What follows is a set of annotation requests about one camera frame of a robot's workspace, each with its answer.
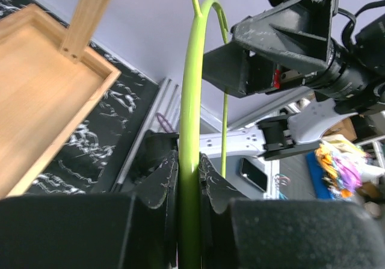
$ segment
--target blue object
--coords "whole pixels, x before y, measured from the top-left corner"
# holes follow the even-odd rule
[[[322,177],[324,176],[323,169],[319,166],[315,157],[315,153],[308,153],[306,155],[307,165],[309,166],[310,177],[312,178],[315,193],[318,199],[330,200],[332,199],[331,193],[326,187]]]

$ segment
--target black marble surface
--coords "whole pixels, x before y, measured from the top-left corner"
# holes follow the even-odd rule
[[[30,3],[36,2],[0,0],[0,18]],[[124,66],[95,43],[91,42],[90,46],[113,63],[122,74],[44,172],[32,183],[27,194],[108,191],[156,96],[156,84]]]

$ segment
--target white wall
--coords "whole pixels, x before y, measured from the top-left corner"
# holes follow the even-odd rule
[[[69,21],[77,0],[38,0],[65,21]],[[270,8],[267,0],[220,0],[229,25],[247,15]],[[374,0],[340,0],[340,6],[355,12]],[[366,25],[380,11],[370,11],[359,18],[357,27]],[[167,76],[181,83],[186,46],[193,19],[191,0],[112,0],[94,38],[131,63],[144,74],[160,81]],[[339,34],[346,20],[335,17],[333,36]],[[215,13],[208,23],[206,50],[222,44]],[[203,84],[202,104],[215,116],[221,117],[222,92],[208,83]],[[229,99],[229,123],[266,105],[278,95],[264,94],[246,99]]]

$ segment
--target green cable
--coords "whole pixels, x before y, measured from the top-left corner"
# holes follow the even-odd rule
[[[221,166],[221,175],[225,179],[226,178],[226,153],[227,153],[227,111],[228,106],[227,102],[229,99],[229,95],[227,91],[224,92],[223,95],[223,117],[222,117],[222,166]]]
[[[227,40],[227,22],[217,0],[205,0],[199,6],[192,0],[194,20],[186,53],[180,105],[179,177],[178,177],[178,267],[201,268],[199,138],[200,96],[206,26],[211,7],[218,15],[223,40]]]

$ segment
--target black mount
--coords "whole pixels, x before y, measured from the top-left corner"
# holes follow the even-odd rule
[[[279,89],[276,64],[303,77],[327,70],[333,58],[331,19],[337,6],[337,0],[285,0],[244,19],[233,26],[229,44],[205,54],[203,79],[244,97]],[[295,85],[301,85],[301,79]],[[281,86],[289,89],[293,84]]]
[[[294,114],[287,114],[278,117],[269,117],[257,123],[263,131],[265,153],[262,157],[267,161],[287,158],[301,153],[311,152],[319,147],[319,142],[309,144],[296,144],[289,135],[288,119]]]

